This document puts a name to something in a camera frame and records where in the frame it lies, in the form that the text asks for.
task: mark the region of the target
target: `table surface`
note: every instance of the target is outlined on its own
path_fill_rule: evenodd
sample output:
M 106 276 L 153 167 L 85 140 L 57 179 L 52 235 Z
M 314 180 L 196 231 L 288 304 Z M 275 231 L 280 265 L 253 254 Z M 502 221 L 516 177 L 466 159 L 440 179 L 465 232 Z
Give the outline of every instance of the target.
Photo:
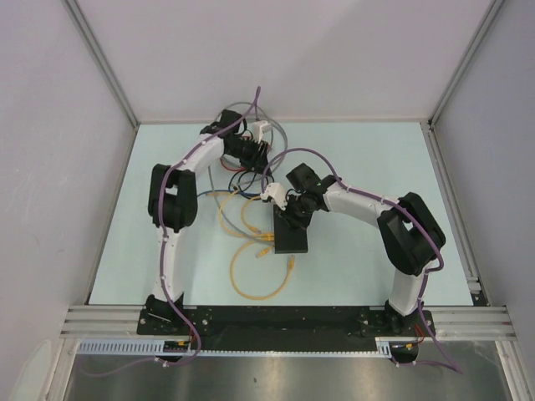
M 155 227 L 147 213 L 150 173 L 155 164 L 173 164 L 194 144 L 204 124 L 142 125 L 130 157 L 125 180 L 90 296 L 91 304 L 145 303 L 158 270 Z M 442 254 L 446 267 L 433 273 L 424 300 L 427 305 L 471 305 L 461 258 L 441 198 L 424 137 L 417 123 L 291 123 L 284 125 L 291 147 L 309 147 L 324 154 L 343 180 L 381 195 L 420 194 L 446 234 Z M 275 137 L 273 151 L 282 150 Z M 295 152 L 285 159 L 275 179 L 290 188 L 285 175 L 307 163 L 320 177 L 329 174 L 316 156 Z M 218 189 L 226 189 L 232 173 L 212 165 Z M 210 189 L 207 174 L 197 190 Z M 235 196 L 226 209 L 241 225 L 245 199 Z M 251 223 L 272 229 L 272 207 L 253 202 Z M 180 258 L 186 266 L 185 304 L 189 305 L 383 305 L 394 278 L 379 231 L 362 221 L 318 211 L 308 228 L 308 253 L 296 255 L 288 285 L 275 298 L 250 301 L 234 292 L 229 264 L 245 240 L 225 233 L 217 222 L 211 196 L 199 198 L 196 220 Z M 237 260 L 238 286 L 252 295 L 266 295 L 282 283 L 288 255 L 255 255 L 251 246 Z

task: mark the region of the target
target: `wall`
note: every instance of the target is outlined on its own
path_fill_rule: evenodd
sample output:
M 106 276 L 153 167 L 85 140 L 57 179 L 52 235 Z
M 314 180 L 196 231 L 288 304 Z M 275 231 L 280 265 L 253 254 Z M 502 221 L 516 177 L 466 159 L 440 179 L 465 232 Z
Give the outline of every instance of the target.
M 508 2 L 437 125 L 481 275 L 535 373 L 535 2 Z
M 134 138 L 58 0 L 0 5 L 0 399 L 82 301 Z
M 491 0 L 80 0 L 138 119 L 427 118 Z

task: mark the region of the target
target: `white wall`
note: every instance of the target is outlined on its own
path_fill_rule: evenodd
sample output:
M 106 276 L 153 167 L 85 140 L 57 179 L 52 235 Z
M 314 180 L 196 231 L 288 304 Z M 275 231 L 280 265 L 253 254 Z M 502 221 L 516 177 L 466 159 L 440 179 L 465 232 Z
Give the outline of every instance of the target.
M 425 119 L 491 0 L 80 0 L 142 122 Z
M 508 2 L 437 126 L 478 266 L 535 374 L 535 2 Z
M 0 5 L 0 399 L 57 338 L 134 137 L 59 0 Z

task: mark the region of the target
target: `white table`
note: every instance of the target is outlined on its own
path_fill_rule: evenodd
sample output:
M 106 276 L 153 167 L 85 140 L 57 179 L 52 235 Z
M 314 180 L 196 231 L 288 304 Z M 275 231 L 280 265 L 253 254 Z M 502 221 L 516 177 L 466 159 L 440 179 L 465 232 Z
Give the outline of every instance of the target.
M 173 164 L 194 144 L 204 124 L 142 125 L 126 171 L 96 281 L 92 304 L 143 304 L 158 269 L 155 227 L 147 213 L 150 173 L 157 163 Z M 431 275 L 427 305 L 471 305 L 461 259 L 451 232 L 423 134 L 417 123 L 299 123 L 285 124 L 290 147 L 309 147 L 324 154 L 344 181 L 382 195 L 422 196 L 446 234 L 446 268 Z M 275 137 L 274 151 L 282 149 Z M 285 175 L 305 162 L 323 178 L 329 171 L 313 155 L 288 155 L 275 178 L 287 188 Z M 216 186 L 227 188 L 230 172 L 213 165 Z M 207 174 L 198 178 L 199 192 L 210 189 Z M 240 223 L 245 199 L 228 205 L 228 215 Z M 272 207 L 254 202 L 251 223 L 272 227 Z M 308 254 L 297 255 L 289 284 L 275 298 L 255 302 L 234 292 L 229 279 L 232 255 L 245 240 L 225 233 L 217 223 L 210 196 L 199 198 L 195 223 L 181 255 L 186 270 L 185 304 L 191 305 L 382 305 L 392 286 L 390 264 L 379 231 L 335 213 L 318 211 L 308 228 Z M 236 264 L 238 286 L 265 295 L 278 288 L 287 269 L 287 255 L 256 258 L 263 246 L 246 250 Z

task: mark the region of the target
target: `gray floor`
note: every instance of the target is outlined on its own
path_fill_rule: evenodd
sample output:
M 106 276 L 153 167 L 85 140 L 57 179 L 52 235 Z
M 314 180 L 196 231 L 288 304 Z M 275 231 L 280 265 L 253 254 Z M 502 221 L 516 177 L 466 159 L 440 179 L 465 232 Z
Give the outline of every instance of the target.
M 448 343 L 463 376 L 428 366 L 395 368 L 373 358 L 202 357 L 184 367 L 153 362 L 108 378 L 88 378 L 77 368 L 68 401 L 115 400 L 510 400 L 494 343 Z M 421 358 L 439 358 L 432 343 Z M 117 368 L 131 357 L 78 356 L 90 372 Z

